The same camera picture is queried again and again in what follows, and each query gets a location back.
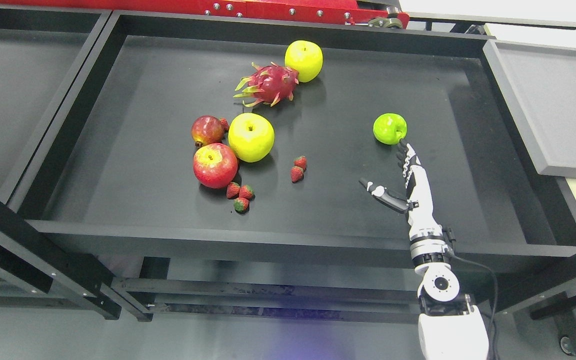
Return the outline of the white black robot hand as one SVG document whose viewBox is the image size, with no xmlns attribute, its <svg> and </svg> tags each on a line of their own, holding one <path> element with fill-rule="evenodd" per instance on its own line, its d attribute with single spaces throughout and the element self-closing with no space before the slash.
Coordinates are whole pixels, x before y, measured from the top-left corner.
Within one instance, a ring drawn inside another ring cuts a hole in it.
<svg viewBox="0 0 576 360">
<path fill-rule="evenodd" d="M 406 188 L 405 198 L 391 194 L 385 186 L 363 177 L 359 179 L 359 184 L 377 202 L 406 216 L 412 242 L 441 239 L 443 228 L 434 218 L 434 200 L 426 169 L 414 148 L 404 139 L 397 144 L 397 159 Z"/>
</svg>

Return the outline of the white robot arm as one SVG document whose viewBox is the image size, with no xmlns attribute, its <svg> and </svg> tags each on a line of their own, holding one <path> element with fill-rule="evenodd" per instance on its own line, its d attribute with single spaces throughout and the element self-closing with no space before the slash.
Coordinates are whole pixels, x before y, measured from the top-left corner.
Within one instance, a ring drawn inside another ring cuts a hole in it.
<svg viewBox="0 0 576 360">
<path fill-rule="evenodd" d="M 452 269 L 454 232 L 428 232 L 410 244 L 414 272 L 421 276 L 418 337 L 426 360 L 487 360 L 489 331 L 474 296 L 464 292 Z"/>
</svg>

